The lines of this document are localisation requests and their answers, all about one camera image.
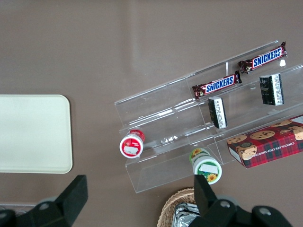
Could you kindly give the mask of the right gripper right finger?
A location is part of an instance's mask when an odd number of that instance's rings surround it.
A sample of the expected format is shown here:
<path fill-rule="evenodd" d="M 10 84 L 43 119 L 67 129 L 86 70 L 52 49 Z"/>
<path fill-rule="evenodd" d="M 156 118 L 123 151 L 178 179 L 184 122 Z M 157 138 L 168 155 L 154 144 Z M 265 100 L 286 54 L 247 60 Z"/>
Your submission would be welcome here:
<path fill-rule="evenodd" d="M 191 227 L 233 227 L 236 220 L 236 205 L 227 199 L 218 199 L 204 176 L 194 177 L 194 196 L 200 216 Z"/>

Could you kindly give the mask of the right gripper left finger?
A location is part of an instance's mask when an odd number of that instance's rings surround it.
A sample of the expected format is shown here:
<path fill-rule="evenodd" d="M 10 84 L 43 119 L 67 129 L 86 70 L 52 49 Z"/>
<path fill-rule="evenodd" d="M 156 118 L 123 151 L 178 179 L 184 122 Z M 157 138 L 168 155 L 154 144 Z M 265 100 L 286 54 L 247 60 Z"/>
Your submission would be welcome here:
<path fill-rule="evenodd" d="M 16 217 L 17 227 L 71 227 L 88 200 L 86 175 L 78 175 L 54 200 Z"/>

